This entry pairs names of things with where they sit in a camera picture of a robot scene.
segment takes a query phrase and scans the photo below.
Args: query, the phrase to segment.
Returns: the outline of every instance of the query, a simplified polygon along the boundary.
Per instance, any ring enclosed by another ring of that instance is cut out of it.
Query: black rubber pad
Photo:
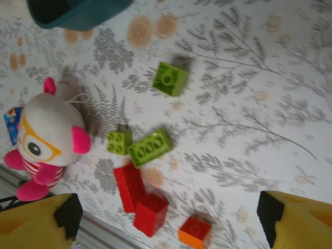
[[[273,248],[276,233],[275,223],[281,220],[284,211],[284,204],[278,201],[273,196],[265,191],[260,192],[257,214],[261,225],[263,226],[266,239],[269,242],[270,248]]]
[[[54,213],[59,227],[65,227],[66,239],[76,237],[83,214],[77,194],[72,194]]]

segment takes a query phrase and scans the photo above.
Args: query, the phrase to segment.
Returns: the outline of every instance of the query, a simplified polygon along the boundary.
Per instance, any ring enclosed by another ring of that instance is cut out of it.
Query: pink ear
[[[46,78],[44,82],[44,92],[54,95],[56,91],[57,89],[54,80],[51,77]]]
[[[85,154],[89,152],[91,148],[91,138],[87,134],[84,128],[73,126],[73,146],[74,152],[78,154]]]

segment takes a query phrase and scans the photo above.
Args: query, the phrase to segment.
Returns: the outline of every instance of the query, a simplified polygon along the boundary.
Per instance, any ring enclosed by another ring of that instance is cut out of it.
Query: red lego brick
[[[189,217],[178,231],[178,239],[194,249],[206,249],[210,244],[212,226]]]
[[[135,168],[132,162],[113,171],[119,187],[123,209],[126,213],[134,213],[137,202],[146,196],[141,172]]]
[[[153,193],[141,199],[136,208],[134,227],[152,237],[164,224],[168,202]]]

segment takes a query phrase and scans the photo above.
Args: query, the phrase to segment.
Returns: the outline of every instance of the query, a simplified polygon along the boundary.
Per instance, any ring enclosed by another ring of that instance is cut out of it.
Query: white string
[[[85,101],[75,101],[80,96],[85,96],[87,99]],[[86,103],[89,100],[89,96],[86,93],[80,93],[76,96],[74,96],[71,100],[68,100],[64,102],[64,104],[69,104],[69,103]]]

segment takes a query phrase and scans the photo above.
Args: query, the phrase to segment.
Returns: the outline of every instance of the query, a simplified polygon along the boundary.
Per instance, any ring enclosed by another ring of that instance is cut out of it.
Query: teal container
[[[132,0],[27,0],[30,14],[43,29],[87,31],[125,10]]]

